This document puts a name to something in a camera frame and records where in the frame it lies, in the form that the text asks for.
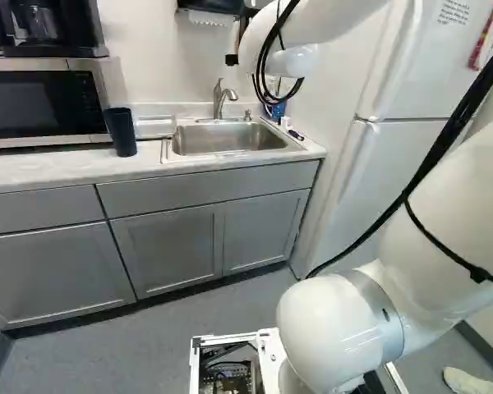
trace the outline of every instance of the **white robotic arm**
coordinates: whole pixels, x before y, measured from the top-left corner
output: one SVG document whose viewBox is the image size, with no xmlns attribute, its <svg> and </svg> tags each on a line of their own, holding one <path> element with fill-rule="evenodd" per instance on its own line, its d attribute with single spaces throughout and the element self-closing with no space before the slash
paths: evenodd
<svg viewBox="0 0 493 394">
<path fill-rule="evenodd" d="M 289 1 L 282 0 L 281 9 Z M 302 0 L 282 28 L 287 49 L 271 49 L 267 74 L 305 76 L 317 43 L 335 39 L 385 3 Z M 249 72 L 256 69 L 276 10 L 277 0 L 243 36 L 239 61 Z M 493 123 L 433 169 L 409 201 L 432 234 L 493 274 Z M 283 295 L 277 319 L 288 361 L 279 372 L 280 390 L 350 391 L 365 372 L 431 344 L 492 303 L 493 283 L 472 281 L 402 207 L 386 229 L 378 260 L 299 282 Z"/>
<path fill-rule="evenodd" d="M 290 0 L 281 0 L 282 11 Z M 318 45 L 350 31 L 388 0 L 301 0 L 285 22 L 281 35 L 286 50 L 273 45 L 266 73 L 300 78 L 314 71 Z M 278 0 L 262 8 L 250 22 L 239 46 L 239 65 L 246 72 L 256 70 L 261 45 L 276 22 Z"/>
</svg>

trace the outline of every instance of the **black cup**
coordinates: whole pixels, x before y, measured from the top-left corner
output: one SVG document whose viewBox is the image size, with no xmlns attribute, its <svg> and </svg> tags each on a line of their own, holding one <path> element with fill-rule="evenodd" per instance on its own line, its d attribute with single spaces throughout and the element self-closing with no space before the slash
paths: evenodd
<svg viewBox="0 0 493 394">
<path fill-rule="evenodd" d="M 109 108 L 104 110 L 104 120 L 112 136 L 117 156 L 128 158 L 137 153 L 135 129 L 130 108 Z"/>
</svg>

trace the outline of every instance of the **kitchen sink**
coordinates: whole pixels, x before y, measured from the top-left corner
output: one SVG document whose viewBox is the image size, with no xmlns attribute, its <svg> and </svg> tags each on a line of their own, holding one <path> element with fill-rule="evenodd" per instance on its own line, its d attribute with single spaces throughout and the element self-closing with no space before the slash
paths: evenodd
<svg viewBox="0 0 493 394">
<path fill-rule="evenodd" d="M 181 156 L 283 149 L 288 143 L 260 121 L 179 126 L 172 151 Z"/>
<path fill-rule="evenodd" d="M 256 158 L 306 150 L 290 135 L 262 118 L 202 119 L 178 124 L 163 144 L 161 161 L 190 162 L 212 158 Z"/>
</svg>

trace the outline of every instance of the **shoe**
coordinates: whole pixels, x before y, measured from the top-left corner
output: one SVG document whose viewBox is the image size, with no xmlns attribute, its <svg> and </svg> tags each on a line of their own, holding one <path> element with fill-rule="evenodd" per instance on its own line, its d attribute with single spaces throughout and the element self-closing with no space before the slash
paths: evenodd
<svg viewBox="0 0 493 394">
<path fill-rule="evenodd" d="M 457 394 L 493 394 L 493 382 L 481 380 L 456 368 L 444 368 L 444 381 Z"/>
</svg>

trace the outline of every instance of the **sink basin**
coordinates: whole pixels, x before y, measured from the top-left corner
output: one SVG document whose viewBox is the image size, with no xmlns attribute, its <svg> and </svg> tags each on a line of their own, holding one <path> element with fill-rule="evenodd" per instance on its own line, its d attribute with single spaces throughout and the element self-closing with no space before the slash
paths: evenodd
<svg viewBox="0 0 493 394">
<path fill-rule="evenodd" d="M 285 149 L 287 146 L 288 142 L 262 121 L 178 126 L 172 138 L 172 151 L 180 156 Z"/>
</svg>

